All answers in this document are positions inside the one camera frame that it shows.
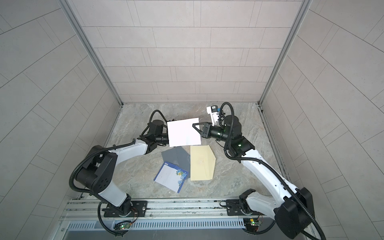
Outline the white letter paper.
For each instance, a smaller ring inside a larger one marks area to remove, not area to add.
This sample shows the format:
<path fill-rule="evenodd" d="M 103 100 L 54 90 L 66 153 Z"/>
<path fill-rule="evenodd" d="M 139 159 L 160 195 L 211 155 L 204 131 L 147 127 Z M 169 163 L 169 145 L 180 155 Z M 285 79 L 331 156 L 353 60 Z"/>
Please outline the white letter paper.
<path fill-rule="evenodd" d="M 201 145 L 201 136 L 193 128 L 199 118 L 167 122 L 170 147 Z"/>

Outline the cream yellow envelope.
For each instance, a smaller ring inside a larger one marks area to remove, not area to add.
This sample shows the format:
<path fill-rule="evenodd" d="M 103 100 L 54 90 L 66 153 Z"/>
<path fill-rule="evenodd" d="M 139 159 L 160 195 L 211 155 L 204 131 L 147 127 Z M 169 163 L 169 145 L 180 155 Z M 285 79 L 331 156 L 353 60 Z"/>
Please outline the cream yellow envelope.
<path fill-rule="evenodd" d="M 191 146 L 191 181 L 213 179 L 216 157 L 210 146 Z"/>

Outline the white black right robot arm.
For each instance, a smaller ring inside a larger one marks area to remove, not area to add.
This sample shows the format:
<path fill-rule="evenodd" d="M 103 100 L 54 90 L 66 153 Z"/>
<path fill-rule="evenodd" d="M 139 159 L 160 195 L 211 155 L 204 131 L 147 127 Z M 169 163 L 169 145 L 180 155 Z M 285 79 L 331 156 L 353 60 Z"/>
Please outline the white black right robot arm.
<path fill-rule="evenodd" d="M 315 219 L 312 194 L 306 188 L 298 189 L 263 159 L 255 146 L 242 135 L 242 125 L 236 116 L 226 116 L 218 126 L 208 122 L 192 126 L 203 138 L 224 141 L 226 157 L 243 164 L 271 193 L 270 198 L 253 189 L 241 194 L 239 207 L 244 214 L 265 214 L 290 239 L 299 234 L 315 239 L 305 230 Z"/>

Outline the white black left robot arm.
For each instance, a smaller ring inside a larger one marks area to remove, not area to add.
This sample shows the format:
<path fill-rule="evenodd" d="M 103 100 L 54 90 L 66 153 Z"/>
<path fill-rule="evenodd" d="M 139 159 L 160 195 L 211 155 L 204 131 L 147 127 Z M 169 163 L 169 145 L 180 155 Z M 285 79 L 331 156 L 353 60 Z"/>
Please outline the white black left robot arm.
<path fill-rule="evenodd" d="M 131 197 L 114 182 L 116 165 L 131 158 L 149 154 L 157 146 L 169 143 L 167 125 L 161 120 L 150 121 L 144 135 L 128 144 L 91 148 L 70 175 L 69 186 L 75 192 L 89 193 L 103 203 L 113 216 L 125 217 L 132 211 Z"/>

